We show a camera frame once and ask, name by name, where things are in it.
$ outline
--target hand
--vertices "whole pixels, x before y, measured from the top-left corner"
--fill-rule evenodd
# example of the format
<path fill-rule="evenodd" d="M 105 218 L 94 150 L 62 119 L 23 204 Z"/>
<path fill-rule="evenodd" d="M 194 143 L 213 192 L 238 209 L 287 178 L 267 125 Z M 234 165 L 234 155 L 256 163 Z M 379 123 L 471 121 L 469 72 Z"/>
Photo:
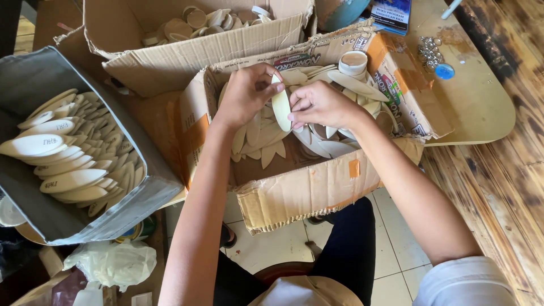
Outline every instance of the hand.
<path fill-rule="evenodd" d="M 281 81 L 280 72 L 270 64 L 259 63 L 231 73 L 221 106 L 213 121 L 238 131 L 274 95 L 285 89 L 283 83 L 270 84 L 272 75 Z"/>
<path fill-rule="evenodd" d="M 306 123 L 318 123 L 351 129 L 357 124 L 359 114 L 368 115 L 364 108 L 324 81 L 316 81 L 295 90 L 291 93 L 289 104 L 291 114 L 287 118 L 293 122 L 293 128 Z"/>

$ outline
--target white tile floor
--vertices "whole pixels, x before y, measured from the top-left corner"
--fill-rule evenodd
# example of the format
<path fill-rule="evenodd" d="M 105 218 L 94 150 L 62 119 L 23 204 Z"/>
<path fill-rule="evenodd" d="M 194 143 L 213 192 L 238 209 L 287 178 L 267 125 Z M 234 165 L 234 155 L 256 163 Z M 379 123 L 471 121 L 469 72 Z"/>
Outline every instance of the white tile floor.
<path fill-rule="evenodd" d="M 411 305 L 419 283 L 432 268 L 406 222 L 385 188 L 367 195 L 376 219 L 376 270 L 372 306 Z M 166 208 L 169 237 L 174 234 L 182 205 Z M 242 213 L 233 193 L 227 195 L 224 222 L 238 236 L 236 246 L 222 251 L 250 273 L 286 261 L 313 261 L 304 245 L 314 241 L 323 248 L 332 230 L 328 222 L 312 225 L 295 222 L 269 233 L 251 237 L 242 221 Z"/>

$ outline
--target blue booklet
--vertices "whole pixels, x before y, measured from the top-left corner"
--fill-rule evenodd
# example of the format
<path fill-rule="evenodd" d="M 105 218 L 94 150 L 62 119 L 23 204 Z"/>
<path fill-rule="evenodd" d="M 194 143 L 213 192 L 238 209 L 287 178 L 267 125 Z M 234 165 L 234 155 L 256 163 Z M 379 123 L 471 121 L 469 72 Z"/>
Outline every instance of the blue booklet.
<path fill-rule="evenodd" d="M 411 0 L 372 0 L 361 19 L 373 17 L 378 28 L 406 35 L 411 4 Z"/>

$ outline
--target person's left hand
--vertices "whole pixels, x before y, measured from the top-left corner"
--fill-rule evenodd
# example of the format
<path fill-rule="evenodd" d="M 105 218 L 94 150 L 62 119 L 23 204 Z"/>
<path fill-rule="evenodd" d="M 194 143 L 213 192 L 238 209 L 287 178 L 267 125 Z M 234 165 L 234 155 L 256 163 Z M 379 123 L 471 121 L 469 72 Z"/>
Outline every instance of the person's left hand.
<path fill-rule="evenodd" d="M 272 75 L 283 81 L 280 72 L 266 63 L 231 73 L 221 106 L 213 121 L 221 122 L 234 131 L 247 124 L 268 100 L 285 89 L 283 83 L 270 84 Z"/>

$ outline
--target sleeve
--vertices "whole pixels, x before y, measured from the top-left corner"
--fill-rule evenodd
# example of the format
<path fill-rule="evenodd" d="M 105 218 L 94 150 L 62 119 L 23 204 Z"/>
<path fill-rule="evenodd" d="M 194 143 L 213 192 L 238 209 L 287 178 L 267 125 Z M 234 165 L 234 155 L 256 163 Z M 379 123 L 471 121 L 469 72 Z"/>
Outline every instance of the sleeve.
<path fill-rule="evenodd" d="M 493 260 L 474 256 L 433 267 L 423 278 L 414 306 L 515 306 L 514 293 Z"/>

